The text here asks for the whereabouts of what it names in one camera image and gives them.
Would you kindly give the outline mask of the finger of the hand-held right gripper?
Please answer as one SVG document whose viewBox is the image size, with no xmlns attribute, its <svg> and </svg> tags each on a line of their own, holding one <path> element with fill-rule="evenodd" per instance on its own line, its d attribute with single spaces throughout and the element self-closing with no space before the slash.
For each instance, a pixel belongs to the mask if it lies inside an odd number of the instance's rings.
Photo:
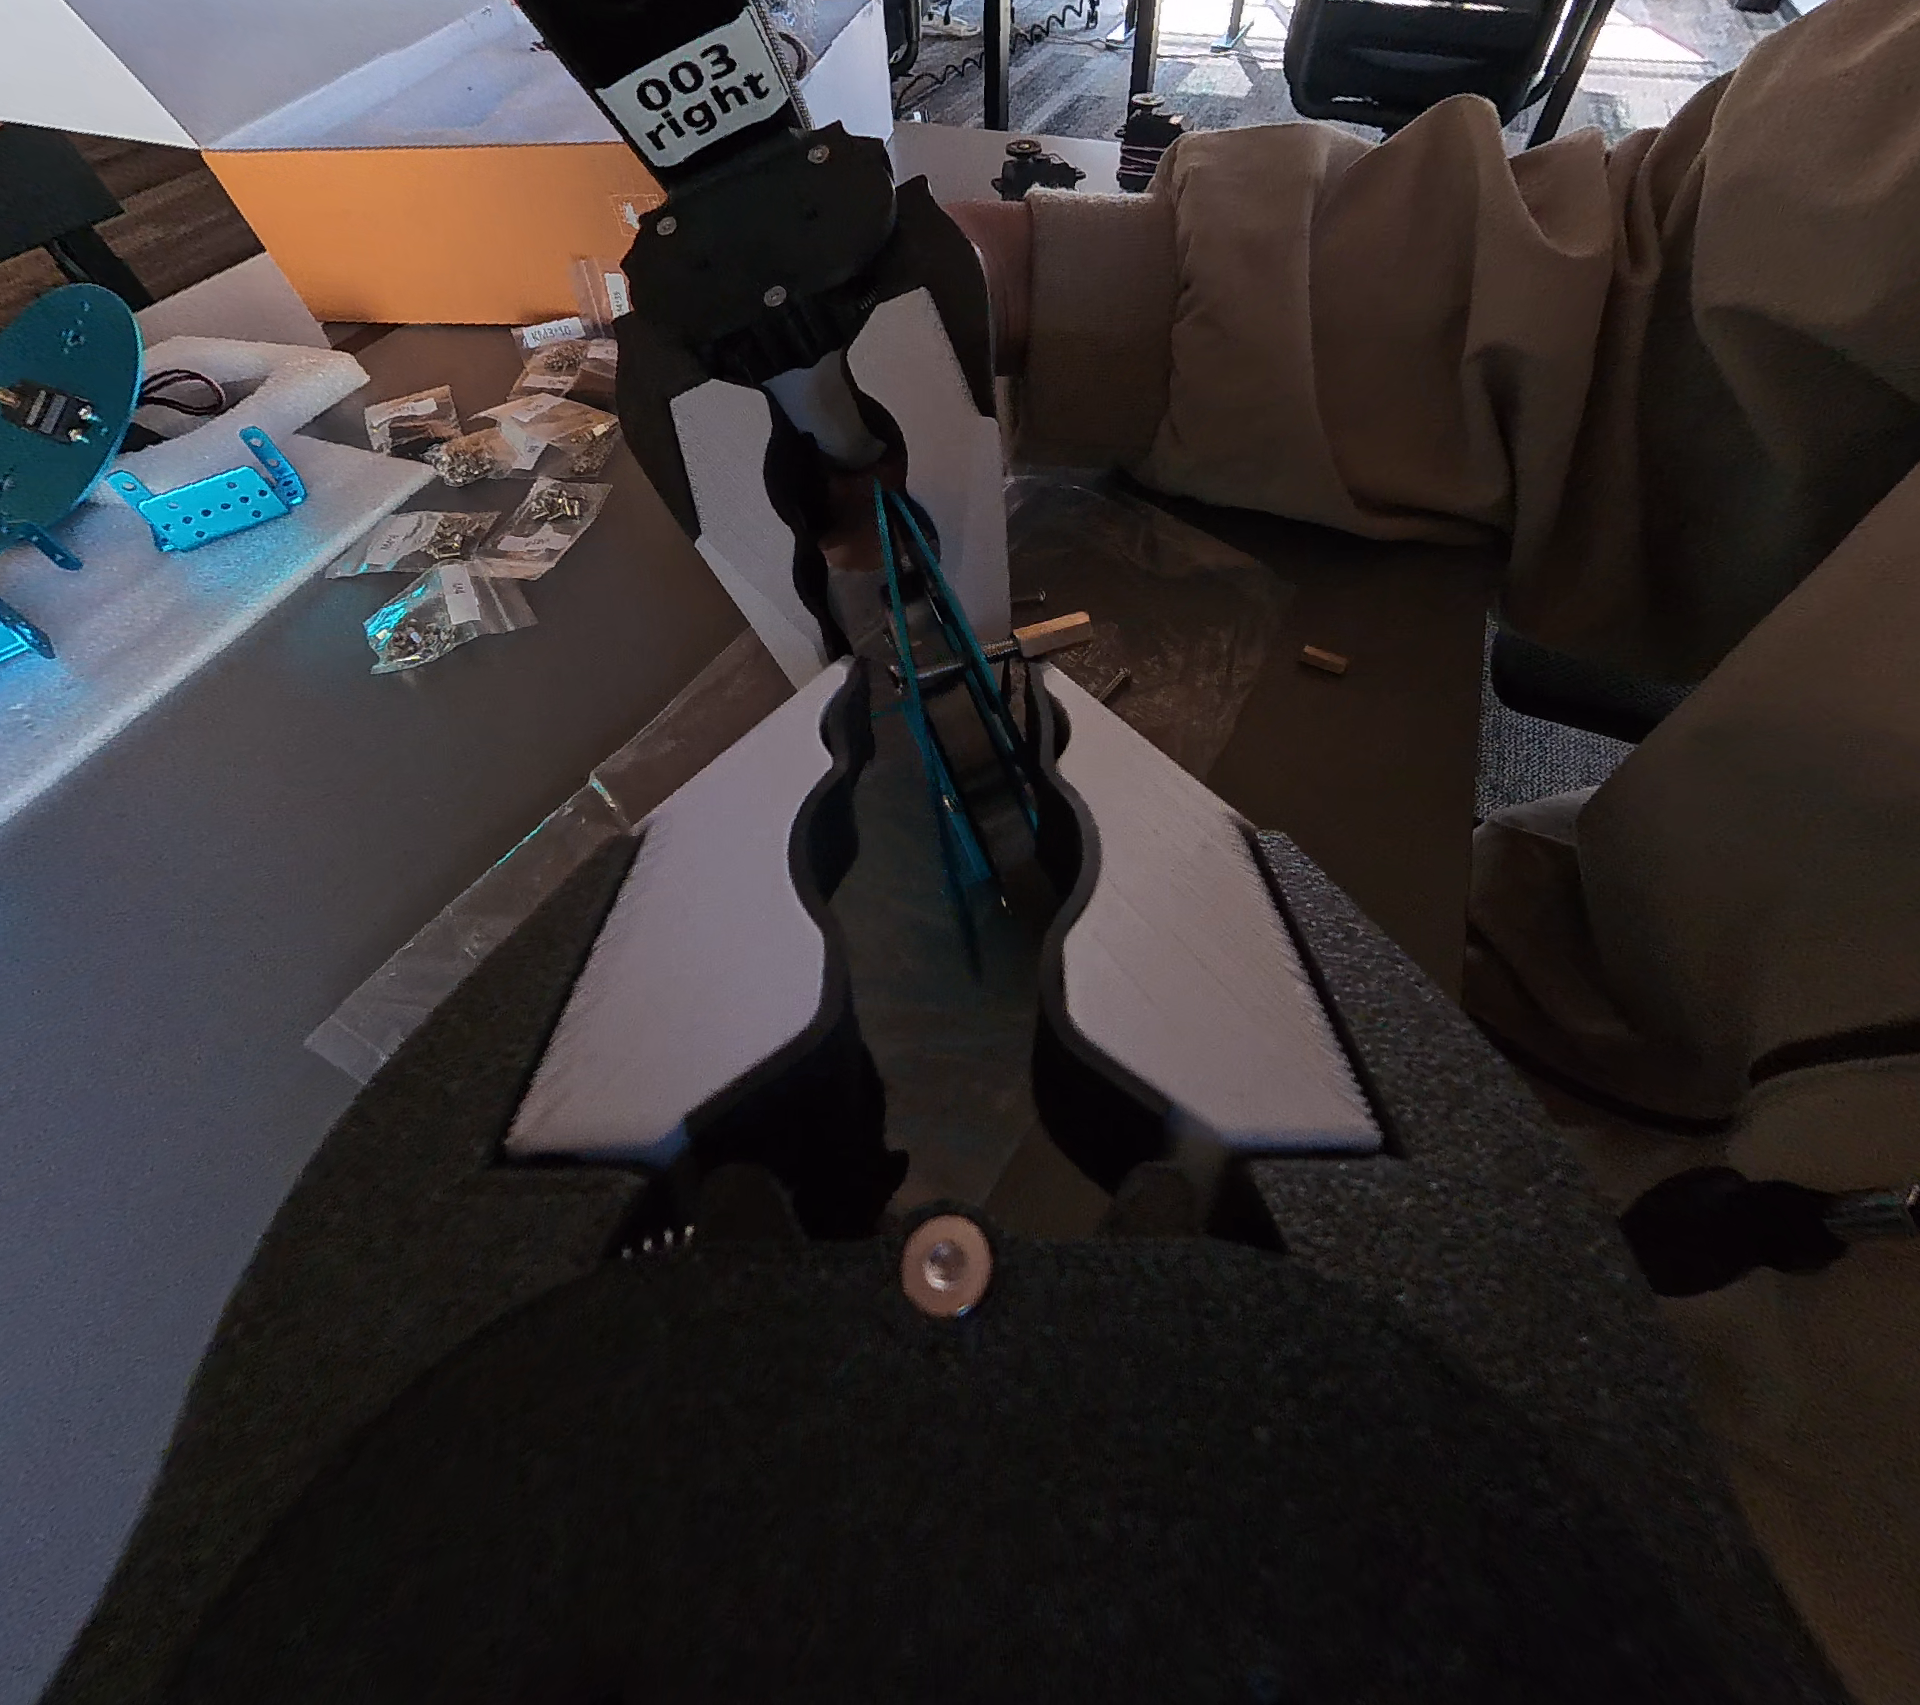
<svg viewBox="0 0 1920 1705">
<path fill-rule="evenodd" d="M 983 638 L 1012 627 L 994 324 L 980 258 L 922 175 L 896 185 L 879 302 L 849 351 L 854 385 L 901 427 L 906 490 Z"/>
<path fill-rule="evenodd" d="M 616 410 L 676 523 L 792 684 L 851 650 L 822 538 L 830 464 L 748 359 L 705 364 L 640 313 L 614 322 Z"/>
</svg>

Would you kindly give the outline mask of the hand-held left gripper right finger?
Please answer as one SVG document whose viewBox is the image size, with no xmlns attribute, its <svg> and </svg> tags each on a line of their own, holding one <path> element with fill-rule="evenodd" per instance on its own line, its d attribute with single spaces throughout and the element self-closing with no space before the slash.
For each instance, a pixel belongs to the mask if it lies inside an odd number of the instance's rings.
<svg viewBox="0 0 1920 1705">
<path fill-rule="evenodd" d="M 1026 675 L 1036 855 L 1060 897 L 1034 1095 L 1078 1165 L 1188 1138 L 1370 1157 L 1375 1105 L 1248 823 L 1052 666 Z"/>
</svg>

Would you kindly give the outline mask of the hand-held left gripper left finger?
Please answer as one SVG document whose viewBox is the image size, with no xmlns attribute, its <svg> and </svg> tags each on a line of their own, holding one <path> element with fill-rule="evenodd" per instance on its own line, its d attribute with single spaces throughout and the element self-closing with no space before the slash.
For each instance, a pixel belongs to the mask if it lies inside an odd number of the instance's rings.
<svg viewBox="0 0 1920 1705">
<path fill-rule="evenodd" d="M 828 714 L 865 714 L 856 660 L 824 669 L 655 807 L 504 1155 L 668 1165 L 697 1115 L 822 1008 L 828 941 L 792 849 L 804 802 L 845 765 Z"/>
</svg>

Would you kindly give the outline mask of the blue metal turntable assembly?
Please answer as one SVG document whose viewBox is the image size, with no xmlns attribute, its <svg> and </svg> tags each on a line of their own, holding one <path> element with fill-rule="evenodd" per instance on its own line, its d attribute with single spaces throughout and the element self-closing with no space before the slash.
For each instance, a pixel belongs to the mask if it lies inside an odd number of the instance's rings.
<svg viewBox="0 0 1920 1705">
<path fill-rule="evenodd" d="M 1007 905 L 994 832 L 1007 820 L 1019 820 L 1029 835 L 1040 832 L 1034 757 L 1010 704 L 1019 649 L 1010 638 L 979 637 L 939 560 L 932 521 L 906 493 L 874 483 L 873 507 L 890 673 L 921 754 L 963 952 L 972 977 L 983 977 L 980 911 Z M 989 754 L 980 768 L 965 767 L 934 714 L 949 691 L 963 691 L 972 707 Z"/>
</svg>

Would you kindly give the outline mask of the person's right hand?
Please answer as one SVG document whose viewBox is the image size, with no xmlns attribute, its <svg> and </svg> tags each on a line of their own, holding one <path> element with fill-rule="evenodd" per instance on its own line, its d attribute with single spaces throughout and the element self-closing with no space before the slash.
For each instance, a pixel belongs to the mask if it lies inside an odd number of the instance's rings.
<svg viewBox="0 0 1920 1705">
<path fill-rule="evenodd" d="M 949 215 L 968 235 L 991 298 L 994 401 L 1002 438 L 1021 438 L 1023 372 L 1032 322 L 1036 225 L 1026 199 L 951 201 Z"/>
</svg>

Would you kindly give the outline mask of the large clear plastic bag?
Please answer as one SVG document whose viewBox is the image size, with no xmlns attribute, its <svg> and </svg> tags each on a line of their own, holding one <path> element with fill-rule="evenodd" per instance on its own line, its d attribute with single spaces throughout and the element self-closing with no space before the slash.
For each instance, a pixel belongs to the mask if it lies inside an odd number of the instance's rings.
<svg viewBox="0 0 1920 1705">
<path fill-rule="evenodd" d="M 1055 654 L 1194 776 L 1213 768 L 1280 640 L 1290 588 L 1261 560 L 1089 470 L 1021 470 L 1007 487 L 1019 595 L 1093 638 Z M 752 730 L 792 686 L 759 637 L 724 646 L 513 852 L 420 929 L 307 1038 L 364 1084 L 447 996 L 604 846 Z"/>
</svg>

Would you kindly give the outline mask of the pile of small hardware bags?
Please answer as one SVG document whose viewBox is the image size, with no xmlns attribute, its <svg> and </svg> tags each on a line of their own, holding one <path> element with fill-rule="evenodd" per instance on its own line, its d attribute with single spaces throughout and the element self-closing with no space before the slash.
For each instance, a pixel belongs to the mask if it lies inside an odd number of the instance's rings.
<svg viewBox="0 0 1920 1705">
<path fill-rule="evenodd" d="M 394 512 L 332 566 L 334 580 L 402 580 L 364 622 L 379 677 L 530 627 L 525 585 L 558 566 L 602 517 L 616 437 L 613 322 L 631 296 L 606 259 L 578 258 L 572 272 L 578 314 L 516 330 L 522 364 L 503 402 L 462 417 L 453 389 L 439 387 L 364 413 L 375 450 L 423 464 L 447 488 L 530 483 L 507 512 Z"/>
</svg>

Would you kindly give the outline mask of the orange and white cardboard box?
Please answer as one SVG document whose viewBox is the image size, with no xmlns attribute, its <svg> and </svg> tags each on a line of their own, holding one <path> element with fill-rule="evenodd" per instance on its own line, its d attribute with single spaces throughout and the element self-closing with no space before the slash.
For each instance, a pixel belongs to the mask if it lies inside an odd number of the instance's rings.
<svg viewBox="0 0 1920 1705">
<path fill-rule="evenodd" d="M 551 319 L 660 199 L 511 0 L 2 11 L 5 119 L 202 153 L 319 319 Z"/>
</svg>

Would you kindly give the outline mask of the white foam block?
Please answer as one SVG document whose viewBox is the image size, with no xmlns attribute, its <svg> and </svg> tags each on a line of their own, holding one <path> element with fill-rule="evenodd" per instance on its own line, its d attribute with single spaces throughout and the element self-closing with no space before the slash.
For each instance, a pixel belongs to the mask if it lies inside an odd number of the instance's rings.
<svg viewBox="0 0 1920 1705">
<path fill-rule="evenodd" d="M 164 438 L 225 425 L 282 440 L 370 380 L 343 351 L 207 337 L 156 343 L 143 370 L 132 420 Z"/>
</svg>

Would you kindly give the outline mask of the person's beige jacket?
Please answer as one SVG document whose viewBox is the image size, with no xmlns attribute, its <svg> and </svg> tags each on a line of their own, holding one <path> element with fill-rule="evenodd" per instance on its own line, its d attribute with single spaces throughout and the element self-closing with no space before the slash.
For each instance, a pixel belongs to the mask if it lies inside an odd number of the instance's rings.
<svg viewBox="0 0 1920 1705">
<path fill-rule="evenodd" d="M 1599 788 L 1481 831 L 1469 996 L 1718 1166 L 1916 1179 L 1916 0 L 1830 0 L 1661 133 L 1690 221 L 1650 508 L 1723 624 Z"/>
</svg>

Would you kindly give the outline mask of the white foam sheet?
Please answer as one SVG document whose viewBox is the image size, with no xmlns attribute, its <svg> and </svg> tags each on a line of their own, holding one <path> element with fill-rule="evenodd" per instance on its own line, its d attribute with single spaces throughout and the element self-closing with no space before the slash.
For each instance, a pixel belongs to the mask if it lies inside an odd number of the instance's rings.
<svg viewBox="0 0 1920 1705">
<path fill-rule="evenodd" d="M 324 346 L 324 330 L 264 253 L 139 316 L 152 349 L 179 337 Z M 302 583 L 316 578 L 428 478 L 420 464 L 294 433 L 282 445 L 307 487 L 289 517 L 187 555 L 156 551 L 146 523 L 98 487 L 60 536 L 76 572 L 17 547 L 5 599 L 56 646 L 5 666 L 2 817 L 70 774 Z"/>
</svg>

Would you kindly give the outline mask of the teal round plate with servo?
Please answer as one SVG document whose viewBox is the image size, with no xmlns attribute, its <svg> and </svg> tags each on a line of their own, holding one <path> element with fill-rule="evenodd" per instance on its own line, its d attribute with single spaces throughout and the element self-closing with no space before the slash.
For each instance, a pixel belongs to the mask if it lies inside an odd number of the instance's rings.
<svg viewBox="0 0 1920 1705">
<path fill-rule="evenodd" d="M 143 354 L 132 309 L 96 284 L 48 292 L 5 328 L 5 545 L 51 538 L 112 466 Z"/>
</svg>

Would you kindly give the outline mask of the blue perforated metal bracket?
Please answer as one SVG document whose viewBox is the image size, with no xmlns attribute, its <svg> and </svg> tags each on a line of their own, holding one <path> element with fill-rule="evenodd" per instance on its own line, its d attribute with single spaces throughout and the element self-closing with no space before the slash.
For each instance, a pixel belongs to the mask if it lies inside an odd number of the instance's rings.
<svg viewBox="0 0 1920 1705">
<path fill-rule="evenodd" d="M 162 555 L 180 555 L 249 533 L 307 502 L 304 478 L 266 431 L 244 427 L 239 443 L 246 447 L 253 464 L 233 466 L 166 493 L 152 493 L 132 470 L 116 469 L 108 472 L 108 487 L 146 523 Z"/>
</svg>

